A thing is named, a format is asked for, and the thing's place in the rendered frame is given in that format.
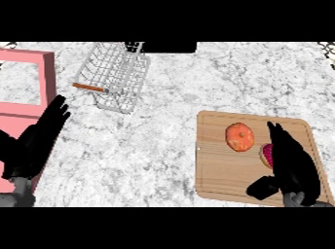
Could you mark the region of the wooden cutting board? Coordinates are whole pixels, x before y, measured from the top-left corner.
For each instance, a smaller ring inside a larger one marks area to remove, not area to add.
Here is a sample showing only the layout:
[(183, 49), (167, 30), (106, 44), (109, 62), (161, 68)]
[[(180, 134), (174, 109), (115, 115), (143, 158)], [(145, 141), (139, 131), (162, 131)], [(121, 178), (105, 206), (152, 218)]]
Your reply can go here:
[[(195, 189), (198, 195), (204, 198), (267, 206), (284, 205), (282, 193), (264, 200), (258, 200), (247, 193), (250, 184), (261, 176), (273, 174), (258, 155), (261, 145), (270, 142), (267, 122), (281, 124), (303, 144), (319, 174), (317, 200), (335, 204), (309, 123), (301, 119), (213, 111), (201, 111), (196, 115)], [(226, 129), (235, 123), (244, 123), (254, 133), (254, 144), (245, 152), (236, 152), (226, 141)]]

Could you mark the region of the black appliance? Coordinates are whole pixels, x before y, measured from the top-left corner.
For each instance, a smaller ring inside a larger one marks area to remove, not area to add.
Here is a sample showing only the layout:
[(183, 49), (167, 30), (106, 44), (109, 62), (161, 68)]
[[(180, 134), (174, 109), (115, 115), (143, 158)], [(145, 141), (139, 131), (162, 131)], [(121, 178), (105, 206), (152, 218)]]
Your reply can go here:
[(195, 53), (196, 42), (145, 42), (145, 53)]

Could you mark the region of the orange round fruit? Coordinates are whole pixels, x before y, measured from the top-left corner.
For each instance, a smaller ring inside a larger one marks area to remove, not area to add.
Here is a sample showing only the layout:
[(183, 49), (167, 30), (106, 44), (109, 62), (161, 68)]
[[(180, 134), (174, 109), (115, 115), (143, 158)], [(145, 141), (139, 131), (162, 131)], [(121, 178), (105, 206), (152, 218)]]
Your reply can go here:
[(244, 123), (235, 123), (226, 128), (226, 141), (236, 152), (245, 152), (254, 145), (254, 134)]

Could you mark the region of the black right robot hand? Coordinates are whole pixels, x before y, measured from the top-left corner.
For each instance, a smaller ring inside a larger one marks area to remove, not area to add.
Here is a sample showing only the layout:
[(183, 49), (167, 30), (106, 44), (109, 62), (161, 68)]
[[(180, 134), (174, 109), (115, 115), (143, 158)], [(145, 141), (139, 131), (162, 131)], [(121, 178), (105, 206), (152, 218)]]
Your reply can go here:
[(247, 193), (264, 200), (278, 192), (306, 193), (304, 207), (316, 204), (320, 196), (320, 180), (316, 165), (301, 143), (282, 125), (267, 123), (273, 144), (273, 175), (263, 176), (250, 186)]

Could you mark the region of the pink frosted cupcake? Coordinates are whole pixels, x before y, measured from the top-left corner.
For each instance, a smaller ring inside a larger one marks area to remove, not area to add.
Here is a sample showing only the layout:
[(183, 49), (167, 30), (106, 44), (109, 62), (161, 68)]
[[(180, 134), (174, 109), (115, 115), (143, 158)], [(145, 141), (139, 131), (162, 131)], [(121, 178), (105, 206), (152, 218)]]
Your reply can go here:
[(264, 144), (260, 149), (260, 158), (264, 163), (264, 165), (269, 168), (273, 168), (273, 157), (272, 157), (272, 149), (273, 145), (272, 144)]

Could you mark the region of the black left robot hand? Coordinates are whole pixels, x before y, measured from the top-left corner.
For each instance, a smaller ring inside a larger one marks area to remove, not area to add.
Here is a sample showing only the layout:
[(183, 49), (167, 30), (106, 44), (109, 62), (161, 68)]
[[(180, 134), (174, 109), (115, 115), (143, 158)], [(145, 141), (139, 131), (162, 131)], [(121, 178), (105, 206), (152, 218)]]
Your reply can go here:
[(58, 95), (47, 106), (36, 124), (15, 138), (0, 129), (0, 161), (5, 162), (2, 178), (15, 177), (33, 179), (49, 160), (58, 136), (67, 120), (71, 117), (67, 97)]

